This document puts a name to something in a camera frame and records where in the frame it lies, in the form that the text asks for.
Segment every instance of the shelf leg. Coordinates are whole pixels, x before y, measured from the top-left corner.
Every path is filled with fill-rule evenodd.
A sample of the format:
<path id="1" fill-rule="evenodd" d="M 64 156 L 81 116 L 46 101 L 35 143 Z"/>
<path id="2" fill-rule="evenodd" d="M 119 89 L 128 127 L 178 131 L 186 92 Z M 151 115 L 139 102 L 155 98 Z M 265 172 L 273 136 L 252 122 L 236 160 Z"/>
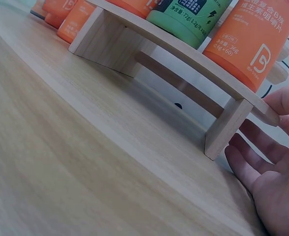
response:
<path id="1" fill-rule="evenodd" d="M 69 51 L 135 77 L 141 65 L 134 60 L 137 52 L 151 54 L 156 44 L 125 27 L 109 12 L 97 7 L 84 24 Z"/>
<path id="2" fill-rule="evenodd" d="M 230 99 L 221 116 L 206 133 L 204 153 L 207 157 L 215 160 L 219 156 L 252 109 L 253 105 L 245 99 Z"/>

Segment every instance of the logo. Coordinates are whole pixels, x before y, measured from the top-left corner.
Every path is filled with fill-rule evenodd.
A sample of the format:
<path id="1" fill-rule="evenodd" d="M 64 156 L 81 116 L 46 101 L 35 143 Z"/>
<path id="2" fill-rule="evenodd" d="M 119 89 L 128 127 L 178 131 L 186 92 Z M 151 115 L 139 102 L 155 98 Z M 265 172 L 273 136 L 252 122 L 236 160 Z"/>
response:
<path id="1" fill-rule="evenodd" d="M 258 50 L 257 54 L 255 55 L 255 57 L 253 58 L 253 60 L 251 62 L 251 66 L 255 65 L 254 70 L 257 73 L 262 73 L 266 69 L 270 60 L 271 60 L 270 49 L 267 47 L 267 45 L 265 45 L 263 43 L 262 46 L 260 47 L 260 49 Z"/>

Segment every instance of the finger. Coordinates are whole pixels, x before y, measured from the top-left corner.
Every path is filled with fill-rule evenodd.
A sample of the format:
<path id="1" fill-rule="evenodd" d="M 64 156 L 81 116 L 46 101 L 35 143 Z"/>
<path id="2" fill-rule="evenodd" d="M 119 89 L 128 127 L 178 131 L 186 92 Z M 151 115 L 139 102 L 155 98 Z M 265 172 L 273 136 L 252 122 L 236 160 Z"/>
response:
<path id="1" fill-rule="evenodd" d="M 225 155 L 234 174 L 245 185 L 245 187 L 253 193 L 254 182 L 260 174 L 245 161 L 236 147 L 227 146 L 225 149 Z"/>
<path id="2" fill-rule="evenodd" d="M 264 101 L 279 115 L 289 115 L 289 87 L 266 96 Z"/>
<path id="3" fill-rule="evenodd" d="M 239 134 L 236 133 L 232 137 L 231 141 L 229 141 L 229 144 L 236 147 L 245 161 L 247 161 L 248 164 L 250 164 L 260 174 L 274 170 L 274 165 L 259 156 Z"/>
<path id="4" fill-rule="evenodd" d="M 272 163 L 278 163 L 288 148 L 264 133 L 258 126 L 246 119 L 239 130 L 251 141 Z"/>
<path id="5" fill-rule="evenodd" d="M 287 135 L 289 135 L 289 115 L 281 116 L 280 118 L 279 127 L 282 128 Z"/>

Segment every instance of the green bottle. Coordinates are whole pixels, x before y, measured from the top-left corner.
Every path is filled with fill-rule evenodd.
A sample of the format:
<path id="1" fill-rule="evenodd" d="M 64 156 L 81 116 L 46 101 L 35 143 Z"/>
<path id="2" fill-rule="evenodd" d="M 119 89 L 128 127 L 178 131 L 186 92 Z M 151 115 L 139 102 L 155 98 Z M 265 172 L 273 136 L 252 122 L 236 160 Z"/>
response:
<path id="1" fill-rule="evenodd" d="M 146 18 L 199 48 L 232 0 L 160 0 Z"/>

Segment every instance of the white logo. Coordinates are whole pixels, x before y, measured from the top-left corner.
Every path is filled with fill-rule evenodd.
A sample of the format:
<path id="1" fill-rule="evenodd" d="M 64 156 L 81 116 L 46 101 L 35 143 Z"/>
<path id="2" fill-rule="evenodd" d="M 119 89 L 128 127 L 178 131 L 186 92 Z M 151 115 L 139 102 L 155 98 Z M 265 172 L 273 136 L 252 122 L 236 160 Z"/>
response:
<path id="1" fill-rule="evenodd" d="M 262 73 L 268 63 L 270 62 L 271 60 L 271 52 L 270 52 L 270 49 L 267 47 L 267 45 L 265 45 L 264 43 L 262 44 L 262 46 L 260 47 L 260 49 L 258 50 L 257 54 L 255 55 L 254 59 L 252 60 L 251 62 L 251 66 L 254 65 L 254 63 L 256 62 L 256 60 L 258 59 L 258 57 L 261 55 L 261 57 L 259 58 L 259 63 L 263 66 L 261 67 L 261 65 L 259 64 L 259 67 L 261 67 L 261 69 L 258 69 L 256 66 L 254 66 L 254 70 L 257 72 L 257 73 Z"/>

